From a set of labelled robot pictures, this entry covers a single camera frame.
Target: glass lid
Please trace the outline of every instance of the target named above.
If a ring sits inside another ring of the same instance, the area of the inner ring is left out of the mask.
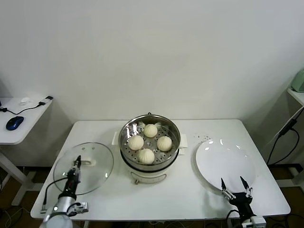
[[[83,195],[99,188],[110,176],[114,159],[110,149],[97,142],[87,142],[68,149],[55,165],[53,179],[56,181],[67,176],[74,161],[81,155],[80,183],[76,195]],[[56,182],[63,191],[66,180]]]

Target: steamed bun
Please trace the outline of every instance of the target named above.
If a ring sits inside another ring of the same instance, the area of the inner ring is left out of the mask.
[[[155,155],[150,149],[142,149],[138,152],[137,158],[141,163],[152,164],[154,162]]]
[[[157,140],[157,147],[161,151],[169,151],[172,147],[172,140],[168,136],[162,136]]]
[[[130,149],[136,151],[143,147],[143,138],[139,135],[135,135],[130,138],[128,143]]]
[[[144,127],[143,134],[148,138],[153,138],[157,134],[157,127],[154,124],[148,124]]]

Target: white wall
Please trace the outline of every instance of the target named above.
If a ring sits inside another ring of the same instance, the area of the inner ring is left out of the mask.
[[[147,112],[238,118],[260,146],[295,109],[285,89],[304,67],[303,8],[302,0],[1,1],[2,95],[55,97],[25,142],[3,150],[19,165],[51,165],[74,121]]]

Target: white plate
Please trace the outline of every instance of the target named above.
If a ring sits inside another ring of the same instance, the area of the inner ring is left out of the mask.
[[[246,152],[237,144],[222,139],[202,143],[196,152],[197,167],[211,185],[222,190],[221,178],[232,192],[245,190],[240,176],[251,186],[257,175]]]

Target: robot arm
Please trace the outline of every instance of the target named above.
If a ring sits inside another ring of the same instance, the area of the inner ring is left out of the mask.
[[[252,202],[252,188],[249,187],[248,183],[240,177],[245,188],[245,192],[231,193],[226,185],[222,181],[222,194],[229,201],[231,205],[234,205],[238,209],[240,216],[240,222],[243,228],[265,228],[266,221],[262,216],[256,216],[250,206]]]
[[[80,183],[80,166],[81,156],[79,155],[74,162],[74,166],[67,173],[67,181],[63,192],[58,196],[57,203],[45,210],[42,206],[41,214],[46,214],[40,228],[72,228],[73,224],[70,219],[78,213],[88,212],[87,202],[76,201],[76,188]]]

